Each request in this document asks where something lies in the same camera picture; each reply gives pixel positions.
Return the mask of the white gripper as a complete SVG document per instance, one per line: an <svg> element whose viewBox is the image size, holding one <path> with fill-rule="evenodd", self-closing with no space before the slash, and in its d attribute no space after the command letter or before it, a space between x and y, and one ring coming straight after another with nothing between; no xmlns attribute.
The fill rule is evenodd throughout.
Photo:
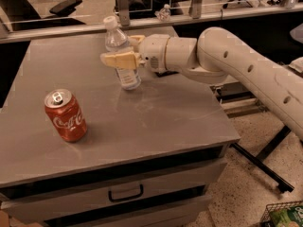
<svg viewBox="0 0 303 227"><path fill-rule="evenodd" d="M152 34L146 38L144 35L132 35L128 39L134 52L104 53L100 55L101 61L109 67L134 70L139 66L142 58L151 71L167 72L165 57L169 35Z"/></svg>

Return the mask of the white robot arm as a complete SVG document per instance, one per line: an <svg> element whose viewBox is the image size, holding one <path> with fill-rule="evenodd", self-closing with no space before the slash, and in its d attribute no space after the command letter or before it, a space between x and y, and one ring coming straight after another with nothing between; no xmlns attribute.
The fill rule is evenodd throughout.
<svg viewBox="0 0 303 227"><path fill-rule="evenodd" d="M103 53L103 64L153 72L174 71L188 79L219 84L231 76L303 139L303 78L259 54L236 35L210 27L199 38L167 34L133 36L132 44Z"/></svg>

